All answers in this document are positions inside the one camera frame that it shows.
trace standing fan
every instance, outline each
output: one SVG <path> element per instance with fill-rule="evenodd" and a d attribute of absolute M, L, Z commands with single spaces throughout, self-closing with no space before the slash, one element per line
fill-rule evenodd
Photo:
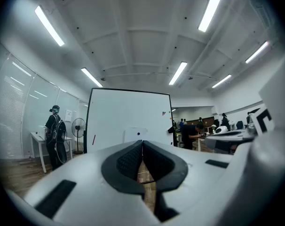
<path fill-rule="evenodd" d="M 77 118 L 73 121 L 71 130 L 73 135 L 77 138 L 77 150 L 74 151 L 74 154 L 82 154 L 82 151 L 79 151 L 79 138 L 83 136 L 86 123 L 82 118 Z"/>

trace whiteboard frame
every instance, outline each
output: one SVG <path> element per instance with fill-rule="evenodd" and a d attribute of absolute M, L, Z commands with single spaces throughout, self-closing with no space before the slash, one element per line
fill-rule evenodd
<path fill-rule="evenodd" d="M 170 94 L 165 93 L 157 93 L 157 92 L 150 92 L 150 91 L 142 91 L 142 90 L 131 90 L 131 89 L 110 89 L 110 88 L 92 88 L 89 96 L 89 103 L 88 103 L 88 110 L 87 110 L 87 116 L 86 116 L 86 128 L 84 132 L 84 153 L 87 153 L 87 126 L 88 126 L 88 116 L 90 111 L 90 102 L 91 102 L 91 96 L 94 89 L 102 89 L 102 90 L 118 90 L 118 91 L 130 91 L 130 92 L 141 92 L 141 93 L 150 93 L 150 94 L 158 94 L 158 95 L 166 95 L 169 96 L 170 100 L 170 112 L 171 112 L 171 127 L 173 126 L 173 112 L 172 112 L 172 104 L 171 104 L 171 96 Z"/>

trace ceiling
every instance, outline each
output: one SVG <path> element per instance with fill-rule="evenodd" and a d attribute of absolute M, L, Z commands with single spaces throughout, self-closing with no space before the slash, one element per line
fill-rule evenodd
<path fill-rule="evenodd" d="M 82 67 L 104 87 L 168 89 L 181 61 L 188 65 L 173 87 L 211 91 L 227 74 L 235 79 L 256 64 L 256 59 L 248 65 L 244 61 L 265 40 L 273 44 L 276 35 L 268 10 L 252 0 L 221 0 L 201 32 L 207 1 L 35 0 L 32 7 L 19 8 L 16 21 L 31 48 L 85 91 L 95 84 Z M 65 42 L 62 47 L 36 17 L 37 4 Z"/>

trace wooden floor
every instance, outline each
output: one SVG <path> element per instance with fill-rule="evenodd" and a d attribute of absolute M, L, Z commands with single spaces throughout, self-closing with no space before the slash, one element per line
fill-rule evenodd
<path fill-rule="evenodd" d="M 193 146 L 198 148 L 198 142 L 194 142 Z M 201 143 L 202 152 L 212 152 L 211 149 Z M 70 154 L 67 154 L 67 160 L 70 160 Z M 44 173 L 40 161 L 40 157 L 34 159 L 23 160 L 0 160 L 0 180 L 5 188 L 12 190 L 20 197 L 23 197 L 25 193 L 45 175 L 51 173 L 52 167 L 49 161 L 49 157 L 44 157 L 44 163 L 47 172 Z M 139 171 L 137 181 L 147 182 L 153 180 L 148 169 L 142 162 Z M 145 198 L 144 202 L 148 208 L 154 212 L 155 207 L 155 195 L 156 195 L 156 183 L 144 184 Z"/>

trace fluorescent light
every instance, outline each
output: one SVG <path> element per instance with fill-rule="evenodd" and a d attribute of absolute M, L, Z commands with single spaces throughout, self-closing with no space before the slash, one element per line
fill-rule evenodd
<path fill-rule="evenodd" d="M 84 72 L 85 75 L 87 75 L 89 77 L 89 79 L 91 79 L 98 87 L 103 87 L 99 81 L 97 81 L 92 75 L 91 73 L 88 72 L 88 70 L 86 68 L 82 68 L 81 71 Z"/>
<path fill-rule="evenodd" d="M 38 92 L 38 91 L 35 91 L 36 93 L 38 93 L 38 94 L 40 94 L 40 95 L 42 95 L 42 96 L 45 96 L 45 97 L 47 97 L 46 95 L 43 95 L 43 94 L 41 94 L 40 92 Z"/>
<path fill-rule="evenodd" d="M 36 98 L 36 99 L 39 99 L 39 98 L 37 98 L 37 97 L 35 97 L 35 96 L 32 96 L 32 95 L 30 95 L 30 94 L 29 94 L 29 96 L 34 97 L 34 98 Z"/>
<path fill-rule="evenodd" d="M 18 80 L 14 79 L 13 77 L 11 77 L 12 80 L 16 81 L 17 83 L 21 84 L 21 85 L 24 85 L 22 84 L 21 82 L 19 82 Z"/>
<path fill-rule="evenodd" d="M 209 0 L 206 11 L 198 28 L 199 30 L 206 32 L 210 22 L 212 21 L 214 13 L 219 5 L 219 2 L 220 0 Z"/>
<path fill-rule="evenodd" d="M 224 81 L 228 80 L 231 77 L 231 75 L 227 75 L 223 80 L 221 80 L 220 82 L 216 83 L 214 86 L 212 86 L 212 88 L 217 87 L 219 84 L 222 84 Z"/>
<path fill-rule="evenodd" d="M 182 71 L 184 70 L 185 66 L 188 63 L 186 62 L 181 62 L 178 70 L 176 71 L 175 75 L 173 76 L 172 80 L 170 81 L 169 85 L 174 85 L 174 83 L 176 82 L 176 80 L 178 79 L 179 75 L 182 73 Z"/>
<path fill-rule="evenodd" d="M 57 32 L 54 30 L 53 26 L 50 24 L 50 22 L 48 21 L 47 17 L 45 16 L 45 14 L 43 13 L 42 9 L 40 6 L 38 6 L 35 9 L 35 13 L 38 16 L 38 18 L 40 19 L 40 21 L 42 22 L 42 24 L 45 26 L 45 28 L 47 29 L 47 31 L 49 32 L 50 35 L 52 35 L 52 37 L 54 38 L 54 40 L 58 43 L 59 46 L 62 46 L 64 44 L 64 42 L 62 41 L 62 39 L 59 37 L 59 35 L 57 34 Z"/>
<path fill-rule="evenodd" d="M 251 55 L 245 62 L 246 64 L 249 63 L 251 60 L 253 60 L 259 53 L 261 53 L 261 51 L 266 48 L 268 46 L 269 42 L 264 42 L 262 44 L 262 46 L 260 46 L 260 48 L 253 54 Z"/>
<path fill-rule="evenodd" d="M 17 64 L 15 64 L 14 62 L 12 62 L 13 65 L 15 65 L 18 69 L 20 69 L 22 72 L 26 73 L 28 76 L 32 76 L 30 73 L 28 73 L 27 71 L 25 71 L 23 68 L 19 67 Z"/>

